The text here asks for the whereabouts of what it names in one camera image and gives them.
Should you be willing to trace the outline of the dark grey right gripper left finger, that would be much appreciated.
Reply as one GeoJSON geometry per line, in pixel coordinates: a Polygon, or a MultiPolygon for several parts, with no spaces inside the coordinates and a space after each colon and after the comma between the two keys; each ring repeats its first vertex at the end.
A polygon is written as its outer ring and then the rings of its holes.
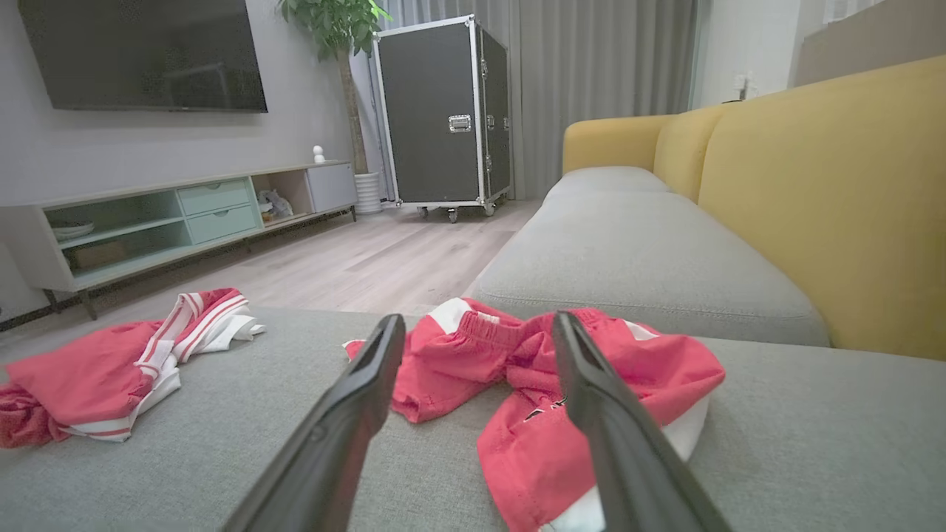
{"type": "Polygon", "coordinates": [[[346,532],[372,438],[391,410],[406,325],[384,316],[234,509],[224,532],[346,532]]]}

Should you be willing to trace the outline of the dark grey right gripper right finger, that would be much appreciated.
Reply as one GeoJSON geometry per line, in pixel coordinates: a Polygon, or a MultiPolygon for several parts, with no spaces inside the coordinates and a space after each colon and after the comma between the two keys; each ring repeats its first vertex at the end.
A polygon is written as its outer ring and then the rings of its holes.
{"type": "Polygon", "coordinates": [[[606,532],[732,532],[579,319],[558,311],[553,334],[565,408],[588,439],[606,532]]]}

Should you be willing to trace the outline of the red white shorts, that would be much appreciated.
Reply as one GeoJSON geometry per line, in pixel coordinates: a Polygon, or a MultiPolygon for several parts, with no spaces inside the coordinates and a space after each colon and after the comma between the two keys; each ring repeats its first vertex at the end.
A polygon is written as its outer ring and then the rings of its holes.
{"type": "MultiPolygon", "coordinates": [[[[572,313],[688,460],[724,381],[720,361],[689,336],[594,307],[572,313]]],[[[511,532],[602,532],[588,441],[565,413],[553,313],[521,319],[473,299],[433,307],[406,334],[392,410],[412,423],[436,420],[496,383],[511,394],[477,439],[477,455],[511,532]]]]}

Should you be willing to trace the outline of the red Bulls basketball jersey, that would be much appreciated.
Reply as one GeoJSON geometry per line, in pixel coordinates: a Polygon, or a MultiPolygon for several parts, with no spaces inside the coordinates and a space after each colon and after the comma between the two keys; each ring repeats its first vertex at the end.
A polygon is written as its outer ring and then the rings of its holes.
{"type": "Polygon", "coordinates": [[[123,442],[136,420],[182,386],[180,367],[266,330],[233,287],[179,294],[161,321],[116,324],[7,366],[0,449],[69,437],[123,442]]]}

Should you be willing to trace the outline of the grey plush toy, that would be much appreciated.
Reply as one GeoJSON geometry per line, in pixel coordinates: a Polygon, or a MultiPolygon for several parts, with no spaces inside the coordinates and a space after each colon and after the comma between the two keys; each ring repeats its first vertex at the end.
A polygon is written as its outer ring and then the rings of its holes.
{"type": "Polygon", "coordinates": [[[258,208],[264,222],[280,221],[294,215],[293,206],[278,191],[258,191],[258,208]]]}

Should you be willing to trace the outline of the white ribbed plant pot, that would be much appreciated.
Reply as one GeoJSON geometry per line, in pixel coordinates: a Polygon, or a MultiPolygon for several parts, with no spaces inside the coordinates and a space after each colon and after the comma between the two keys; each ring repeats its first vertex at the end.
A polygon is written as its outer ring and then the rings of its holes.
{"type": "Polygon", "coordinates": [[[382,212],[381,172],[355,173],[355,192],[357,202],[354,209],[357,216],[369,216],[382,212]]]}

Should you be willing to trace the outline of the grey mint TV cabinet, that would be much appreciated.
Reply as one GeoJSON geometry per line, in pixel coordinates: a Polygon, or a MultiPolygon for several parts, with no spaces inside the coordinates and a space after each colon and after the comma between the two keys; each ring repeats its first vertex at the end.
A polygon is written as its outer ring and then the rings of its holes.
{"type": "Polygon", "coordinates": [[[41,290],[52,310],[62,310],[58,293],[80,300],[97,319],[92,292],[202,255],[331,214],[354,214],[357,202],[351,162],[283,166],[176,184],[133,186],[46,202],[0,205],[0,243],[7,247],[24,283],[41,290]],[[258,191],[278,191],[294,215],[264,222],[258,191]],[[94,222],[95,231],[58,242],[51,222],[94,222]],[[104,268],[73,270],[64,250],[99,240],[120,239],[127,259],[104,268]]]}

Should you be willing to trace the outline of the brown cardboard box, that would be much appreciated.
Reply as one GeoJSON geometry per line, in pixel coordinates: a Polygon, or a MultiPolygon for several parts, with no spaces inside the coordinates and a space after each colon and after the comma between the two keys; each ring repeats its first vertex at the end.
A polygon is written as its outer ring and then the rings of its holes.
{"type": "Polygon", "coordinates": [[[64,250],[64,255],[73,270],[94,270],[124,262],[128,253],[123,240],[113,239],[71,247],[64,250]]]}

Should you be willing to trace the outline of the grey sofa back cushion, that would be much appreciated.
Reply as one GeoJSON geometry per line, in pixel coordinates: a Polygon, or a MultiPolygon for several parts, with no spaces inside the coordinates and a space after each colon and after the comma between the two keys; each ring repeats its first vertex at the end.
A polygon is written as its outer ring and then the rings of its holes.
{"type": "Polygon", "coordinates": [[[580,121],[562,168],[473,299],[946,361],[946,56],[580,121]]]}

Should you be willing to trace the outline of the black wheeled flight case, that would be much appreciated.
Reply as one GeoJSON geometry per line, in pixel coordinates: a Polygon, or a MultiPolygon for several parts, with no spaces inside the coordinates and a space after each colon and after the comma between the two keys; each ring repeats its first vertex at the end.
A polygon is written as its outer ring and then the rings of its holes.
{"type": "Polygon", "coordinates": [[[393,202],[420,216],[494,215],[513,184],[507,50],[467,14],[383,30],[374,41],[393,202]]]}

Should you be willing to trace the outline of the green potted tree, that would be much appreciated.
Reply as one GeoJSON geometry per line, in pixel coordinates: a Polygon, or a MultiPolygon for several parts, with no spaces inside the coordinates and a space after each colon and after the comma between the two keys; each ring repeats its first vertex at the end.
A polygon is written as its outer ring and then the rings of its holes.
{"type": "Polygon", "coordinates": [[[340,70],[350,125],[355,174],[369,173],[351,58],[371,54],[374,36],[391,15],[375,0],[277,0],[284,20],[310,36],[319,61],[334,58],[340,70]]]}

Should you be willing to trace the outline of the black flat screen television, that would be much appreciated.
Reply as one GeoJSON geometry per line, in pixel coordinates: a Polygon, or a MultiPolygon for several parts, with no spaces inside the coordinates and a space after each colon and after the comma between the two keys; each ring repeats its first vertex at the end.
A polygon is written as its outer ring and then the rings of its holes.
{"type": "Polygon", "coordinates": [[[18,0],[55,109],[267,112],[246,0],[18,0]]]}

